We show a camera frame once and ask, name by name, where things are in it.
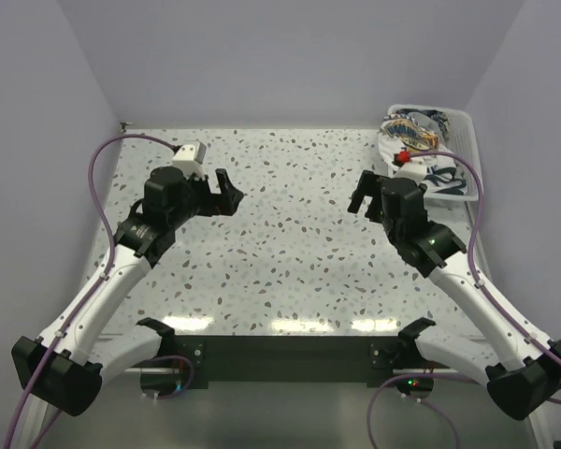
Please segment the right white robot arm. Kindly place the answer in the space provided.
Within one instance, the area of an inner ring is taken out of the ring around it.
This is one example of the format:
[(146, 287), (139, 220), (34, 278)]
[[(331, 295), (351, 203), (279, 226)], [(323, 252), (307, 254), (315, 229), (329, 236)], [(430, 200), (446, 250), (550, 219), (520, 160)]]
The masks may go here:
[(362, 172), (348, 211), (371, 199), (366, 217), (383, 226), (401, 259), (445, 293), (490, 347), (457, 337), (428, 318), (404, 327), (397, 345), (411, 368), (437, 362), (484, 386), (507, 416), (522, 421), (561, 389), (561, 339), (525, 319), (484, 273), (468, 263), (465, 243), (429, 219), (425, 189), (407, 178)]

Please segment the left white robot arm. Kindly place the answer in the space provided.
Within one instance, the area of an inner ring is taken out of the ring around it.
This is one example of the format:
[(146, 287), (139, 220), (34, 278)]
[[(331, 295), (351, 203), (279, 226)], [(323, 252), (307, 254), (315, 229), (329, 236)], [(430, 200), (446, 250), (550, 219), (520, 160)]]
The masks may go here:
[(11, 355), (22, 387), (71, 416), (84, 413), (106, 380), (107, 365), (91, 358), (103, 328), (127, 294), (175, 243), (179, 228), (195, 216), (232, 216), (243, 193), (219, 168), (219, 192), (209, 180), (158, 167), (114, 234), (114, 247), (60, 318), (38, 337), (19, 338)]

